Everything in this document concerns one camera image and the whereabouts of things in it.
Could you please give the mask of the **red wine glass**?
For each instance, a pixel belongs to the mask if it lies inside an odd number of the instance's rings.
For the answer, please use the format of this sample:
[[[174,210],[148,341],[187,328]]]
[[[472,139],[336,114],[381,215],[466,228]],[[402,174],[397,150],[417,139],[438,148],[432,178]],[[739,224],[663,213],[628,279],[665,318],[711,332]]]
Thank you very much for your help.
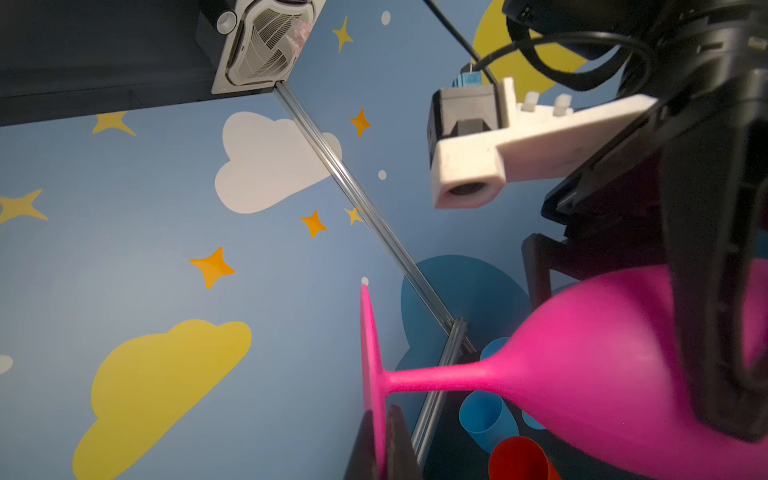
[[[561,477],[543,449],[533,440],[510,437],[491,453],[490,480],[560,480]]]

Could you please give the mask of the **pink wine glass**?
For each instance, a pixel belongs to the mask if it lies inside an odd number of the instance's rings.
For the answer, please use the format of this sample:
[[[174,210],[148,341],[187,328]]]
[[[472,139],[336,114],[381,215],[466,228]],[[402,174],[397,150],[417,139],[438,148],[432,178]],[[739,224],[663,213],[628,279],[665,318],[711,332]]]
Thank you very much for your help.
[[[397,392],[486,391],[575,448],[657,479],[763,479],[767,445],[719,433],[692,410],[673,321],[668,269],[583,281],[537,308],[491,357],[389,372],[373,306],[360,292],[364,403],[376,464],[387,463],[386,399]]]

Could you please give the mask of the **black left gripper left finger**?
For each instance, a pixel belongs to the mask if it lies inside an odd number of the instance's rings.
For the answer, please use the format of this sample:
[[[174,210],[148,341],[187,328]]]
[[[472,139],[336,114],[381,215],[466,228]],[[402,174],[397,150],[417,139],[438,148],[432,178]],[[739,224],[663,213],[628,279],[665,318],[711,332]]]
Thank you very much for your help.
[[[378,466],[374,448],[374,426],[371,411],[366,411],[362,417],[343,479],[378,479]]]

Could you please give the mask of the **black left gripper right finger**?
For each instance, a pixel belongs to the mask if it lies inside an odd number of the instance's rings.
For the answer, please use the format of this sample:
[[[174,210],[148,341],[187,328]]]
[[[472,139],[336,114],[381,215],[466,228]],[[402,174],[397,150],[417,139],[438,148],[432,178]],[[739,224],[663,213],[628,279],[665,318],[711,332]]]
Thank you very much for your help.
[[[386,417],[385,478],[387,480],[422,480],[402,409],[392,405]]]

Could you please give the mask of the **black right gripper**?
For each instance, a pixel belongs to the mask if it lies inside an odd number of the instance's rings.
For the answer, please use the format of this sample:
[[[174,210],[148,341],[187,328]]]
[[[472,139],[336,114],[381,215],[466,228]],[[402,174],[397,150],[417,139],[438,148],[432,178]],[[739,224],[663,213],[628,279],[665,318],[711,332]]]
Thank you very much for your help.
[[[622,13],[656,64],[631,60],[620,95],[654,104],[547,195],[542,214],[569,239],[523,241],[531,306],[552,297],[553,271],[586,280],[667,260],[693,411],[757,443],[767,356],[745,360],[743,313],[767,200],[767,5],[634,1]],[[662,224],[665,247],[655,234],[609,234]]]

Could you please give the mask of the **blue wine glass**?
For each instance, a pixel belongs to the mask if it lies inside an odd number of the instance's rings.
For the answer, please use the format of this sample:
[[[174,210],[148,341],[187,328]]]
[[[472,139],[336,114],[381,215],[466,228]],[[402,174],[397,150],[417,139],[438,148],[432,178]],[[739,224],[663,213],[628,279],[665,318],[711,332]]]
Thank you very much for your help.
[[[506,342],[509,340],[508,337],[500,337],[497,338],[491,342],[489,342],[485,348],[482,350],[480,359],[486,360],[490,358],[491,356],[498,353],[506,344]],[[534,430],[545,430],[545,427],[541,425],[537,420],[535,420],[531,415],[529,415],[526,411],[521,411],[522,419],[524,423]]]
[[[520,435],[516,419],[504,399],[489,392],[470,393],[461,404],[459,422],[488,454],[502,441]]]

